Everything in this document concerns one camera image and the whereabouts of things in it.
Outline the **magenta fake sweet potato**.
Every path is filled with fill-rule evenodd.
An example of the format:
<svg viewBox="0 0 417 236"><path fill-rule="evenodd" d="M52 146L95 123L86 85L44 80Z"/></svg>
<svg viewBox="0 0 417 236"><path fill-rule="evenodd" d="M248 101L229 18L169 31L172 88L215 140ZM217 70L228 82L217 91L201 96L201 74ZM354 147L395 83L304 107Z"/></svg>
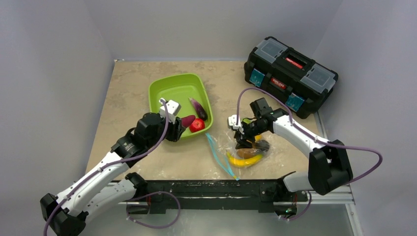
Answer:
<svg viewBox="0 0 417 236"><path fill-rule="evenodd" d="M196 119L195 115L188 115L186 117L182 117L181 118L181 125L184 128L188 128L193 121Z"/></svg>

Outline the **brown fake kiwi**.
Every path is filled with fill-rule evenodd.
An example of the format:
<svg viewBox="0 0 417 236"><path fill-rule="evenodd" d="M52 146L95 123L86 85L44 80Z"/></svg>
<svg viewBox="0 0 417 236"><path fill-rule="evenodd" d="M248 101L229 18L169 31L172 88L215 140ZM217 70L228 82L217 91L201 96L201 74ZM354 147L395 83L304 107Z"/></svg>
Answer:
<svg viewBox="0 0 417 236"><path fill-rule="evenodd" d="M256 148L241 148L237 149L236 153L239 158L249 159L260 154L261 152Z"/></svg>

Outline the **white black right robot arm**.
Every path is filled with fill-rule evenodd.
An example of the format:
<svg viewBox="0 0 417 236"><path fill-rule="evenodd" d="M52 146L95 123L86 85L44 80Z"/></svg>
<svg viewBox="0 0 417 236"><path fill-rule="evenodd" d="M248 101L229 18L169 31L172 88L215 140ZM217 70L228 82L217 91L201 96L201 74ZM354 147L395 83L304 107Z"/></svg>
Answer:
<svg viewBox="0 0 417 236"><path fill-rule="evenodd" d="M295 192L313 190L325 195L347 184L353 172L344 144L317 136L295 120L284 109L273 110L264 98L250 104L255 119L250 123L239 120L237 115L228 117L228 127L235 132L237 149L249 148L257 135L267 131L284 138L308 158L305 172L289 173L278 180L277 196L290 199Z"/></svg>

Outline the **clear zip top bag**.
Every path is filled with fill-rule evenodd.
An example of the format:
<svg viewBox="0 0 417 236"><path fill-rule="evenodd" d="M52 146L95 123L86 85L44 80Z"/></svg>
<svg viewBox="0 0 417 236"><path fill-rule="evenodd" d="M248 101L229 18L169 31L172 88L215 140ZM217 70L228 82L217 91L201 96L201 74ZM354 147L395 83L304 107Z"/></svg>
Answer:
<svg viewBox="0 0 417 236"><path fill-rule="evenodd" d="M237 143L229 133L218 137L207 133L206 138L215 163L236 181L243 179L256 165L277 151L262 135L255 137L255 141L250 143L250 148L237 148Z"/></svg>

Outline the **yellow fake banana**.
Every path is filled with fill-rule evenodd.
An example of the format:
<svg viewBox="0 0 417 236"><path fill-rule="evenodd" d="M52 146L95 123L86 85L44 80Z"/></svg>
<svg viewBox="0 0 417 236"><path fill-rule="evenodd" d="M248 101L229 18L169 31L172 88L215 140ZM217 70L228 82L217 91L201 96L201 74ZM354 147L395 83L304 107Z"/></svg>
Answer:
<svg viewBox="0 0 417 236"><path fill-rule="evenodd" d="M232 156L229 152L226 152L226 155L227 155L229 163L238 168L253 166L257 164L258 162L260 162L262 158L264 157L262 154L259 154L248 159L238 159Z"/></svg>

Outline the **red fake apple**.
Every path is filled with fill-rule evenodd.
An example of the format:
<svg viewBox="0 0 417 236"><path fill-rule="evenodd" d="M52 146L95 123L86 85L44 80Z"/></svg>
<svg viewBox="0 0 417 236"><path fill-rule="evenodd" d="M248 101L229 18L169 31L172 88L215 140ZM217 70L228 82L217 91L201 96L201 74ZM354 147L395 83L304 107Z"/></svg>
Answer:
<svg viewBox="0 0 417 236"><path fill-rule="evenodd" d="M188 128L192 133L195 133L204 130L205 127L205 122L200 118L196 118L193 120L193 122L190 124Z"/></svg>

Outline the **purple fake eggplant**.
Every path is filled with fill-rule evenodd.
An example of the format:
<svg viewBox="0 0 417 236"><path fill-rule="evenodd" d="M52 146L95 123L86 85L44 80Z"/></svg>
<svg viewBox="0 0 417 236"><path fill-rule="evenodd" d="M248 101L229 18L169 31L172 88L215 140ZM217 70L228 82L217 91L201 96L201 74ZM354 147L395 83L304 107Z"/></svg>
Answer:
<svg viewBox="0 0 417 236"><path fill-rule="evenodd" d="M208 114L205 111L205 109L203 108L203 106L197 100L195 100L192 97L189 97L188 99L189 99L191 105L193 106L198 118L203 120L203 121L206 121L208 119Z"/></svg>

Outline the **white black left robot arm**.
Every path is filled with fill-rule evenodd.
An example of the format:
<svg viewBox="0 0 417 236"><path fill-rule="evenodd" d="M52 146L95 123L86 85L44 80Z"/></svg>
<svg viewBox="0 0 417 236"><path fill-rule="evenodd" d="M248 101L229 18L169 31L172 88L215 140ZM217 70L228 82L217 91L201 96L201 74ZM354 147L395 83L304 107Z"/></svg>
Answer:
<svg viewBox="0 0 417 236"><path fill-rule="evenodd" d="M115 185L115 177L133 167L156 149L163 140L177 142L185 127L173 114L146 113L137 125L119 138L104 158L87 174L62 192L46 194L40 200L46 221L43 235L52 229L58 236L78 236L88 223L120 202L149 201L148 183L137 173L129 173Z"/></svg>

